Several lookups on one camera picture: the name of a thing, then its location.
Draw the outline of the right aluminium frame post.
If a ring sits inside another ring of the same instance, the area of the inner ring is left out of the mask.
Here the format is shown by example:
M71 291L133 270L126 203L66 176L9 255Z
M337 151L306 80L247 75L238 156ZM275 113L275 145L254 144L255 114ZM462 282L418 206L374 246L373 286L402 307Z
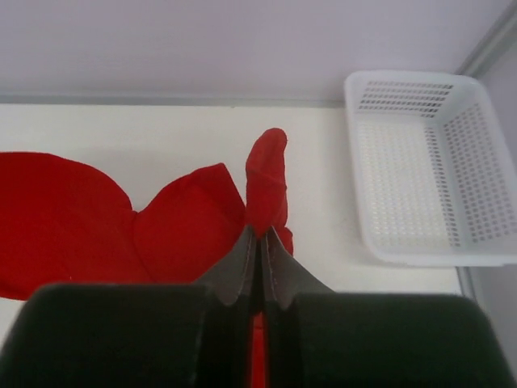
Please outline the right aluminium frame post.
M482 78L516 42L516 1L503 11L466 57L456 74Z

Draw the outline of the red t shirt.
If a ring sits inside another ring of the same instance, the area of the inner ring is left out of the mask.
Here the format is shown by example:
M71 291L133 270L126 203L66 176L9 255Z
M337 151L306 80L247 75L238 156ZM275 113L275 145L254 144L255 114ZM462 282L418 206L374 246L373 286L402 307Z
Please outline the red t shirt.
M141 211L108 175L52 154L1 155L1 295L25 300L58 282L196 280L237 241L275 228L291 250L284 151L268 129L246 160L241 196L222 163L167 184Z

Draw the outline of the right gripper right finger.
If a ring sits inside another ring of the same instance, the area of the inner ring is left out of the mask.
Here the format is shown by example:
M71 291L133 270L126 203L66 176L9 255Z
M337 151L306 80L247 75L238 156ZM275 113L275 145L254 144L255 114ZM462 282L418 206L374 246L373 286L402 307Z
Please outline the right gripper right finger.
M451 294L338 293L261 242L269 387L497 387L488 318Z

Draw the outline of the white plastic basket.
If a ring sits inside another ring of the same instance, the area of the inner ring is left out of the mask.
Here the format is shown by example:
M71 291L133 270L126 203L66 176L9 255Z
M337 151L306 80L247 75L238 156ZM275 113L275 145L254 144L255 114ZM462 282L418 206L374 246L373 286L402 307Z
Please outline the white plastic basket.
M486 89L446 73L368 70L344 82L364 245L390 264L516 261L516 172Z

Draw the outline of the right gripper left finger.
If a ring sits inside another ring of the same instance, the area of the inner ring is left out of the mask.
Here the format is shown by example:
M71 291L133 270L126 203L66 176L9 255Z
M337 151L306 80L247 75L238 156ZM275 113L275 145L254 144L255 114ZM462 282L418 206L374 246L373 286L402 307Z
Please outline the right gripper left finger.
M256 240L189 285L50 285L1 350L4 387L248 387Z

